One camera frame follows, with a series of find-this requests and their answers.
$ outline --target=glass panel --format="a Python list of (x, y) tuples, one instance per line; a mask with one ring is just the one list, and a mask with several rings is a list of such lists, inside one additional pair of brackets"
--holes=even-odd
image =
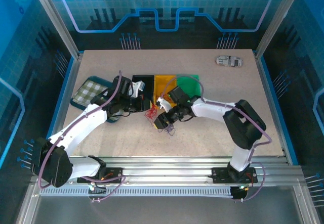
[(324, 0), (295, 0), (264, 54), (306, 176), (324, 173), (323, 4)]
[(27, 143), (47, 135), (70, 54), (38, 0), (0, 0), (0, 14), (0, 222), (14, 223), (31, 177)]
[(80, 50), (255, 49), (281, 0), (53, 2)]

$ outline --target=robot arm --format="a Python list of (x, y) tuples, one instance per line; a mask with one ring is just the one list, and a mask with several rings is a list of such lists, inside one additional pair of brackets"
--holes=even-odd
[[(143, 91), (145, 84), (141, 81), (134, 83), (130, 79), (122, 77), (118, 93), (110, 103), (88, 116), (89, 112), (107, 102), (116, 89), (117, 81), (118, 77), (114, 79), (112, 88), (95, 96), (82, 114), (67, 127), (50, 136), (48, 140), (39, 138), (35, 141), (31, 160), (31, 171), (33, 173), (39, 174), (47, 152), (61, 138), (45, 165), (42, 179), (55, 187), (60, 187), (71, 178), (89, 176), (101, 179), (105, 176), (106, 164), (99, 158), (94, 156), (70, 158), (70, 156), (78, 144), (96, 127), (103, 124), (107, 118), (123, 112), (142, 112), (150, 108), (148, 99), (137, 97), (138, 91)], [(62, 138), (62, 134), (71, 126), (73, 127)]]
[(243, 122), (243, 116), (236, 112), (236, 107), (252, 118), (263, 130), (266, 129), (265, 123), (254, 111), (251, 105), (240, 100), (237, 103), (222, 103), (201, 99), (200, 97), (190, 98), (180, 87), (170, 91), (169, 96), (177, 103), (175, 107), (164, 99), (159, 99), (158, 103), (166, 111), (160, 114), (154, 121), (156, 128), (163, 129), (177, 120), (182, 120), (185, 115), (191, 117), (206, 117), (226, 124), (229, 133), (236, 144), (232, 158), (228, 163), (228, 174), (237, 182), (245, 173), (251, 163), (254, 143), (262, 136), (260, 131), (249, 121)]

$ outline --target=table surface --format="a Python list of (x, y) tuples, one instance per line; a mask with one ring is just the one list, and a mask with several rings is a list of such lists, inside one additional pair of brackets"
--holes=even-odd
[[(215, 57), (238, 56), (240, 68), (218, 66)], [(73, 94), (89, 76), (112, 81), (118, 75), (197, 74), (204, 97), (220, 102), (247, 100), (267, 125), (273, 143), (260, 146), (255, 156), (282, 156), (281, 145), (270, 113), (252, 50), (112, 50), (85, 51)], [(69, 105), (64, 127), (82, 110)], [(176, 122), (173, 136), (157, 132), (142, 113), (121, 118), (92, 131), (74, 152), (76, 156), (231, 156), (233, 143), (224, 123), (208, 118)]]

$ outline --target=checkered cloth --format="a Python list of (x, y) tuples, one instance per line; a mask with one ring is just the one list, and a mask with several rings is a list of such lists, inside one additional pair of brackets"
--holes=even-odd
[(72, 100), (86, 107), (90, 104), (91, 99), (93, 99), (95, 95), (100, 94), (105, 89), (107, 89), (107, 87), (94, 81), (87, 80), (74, 94)]

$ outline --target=plaid fabric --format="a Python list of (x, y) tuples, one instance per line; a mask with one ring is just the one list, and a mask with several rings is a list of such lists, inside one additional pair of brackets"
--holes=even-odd
[(73, 101), (77, 104), (88, 106), (90, 104), (91, 99), (100, 94), (102, 91), (107, 89), (107, 87), (98, 84), (94, 81), (87, 80), (74, 94)]

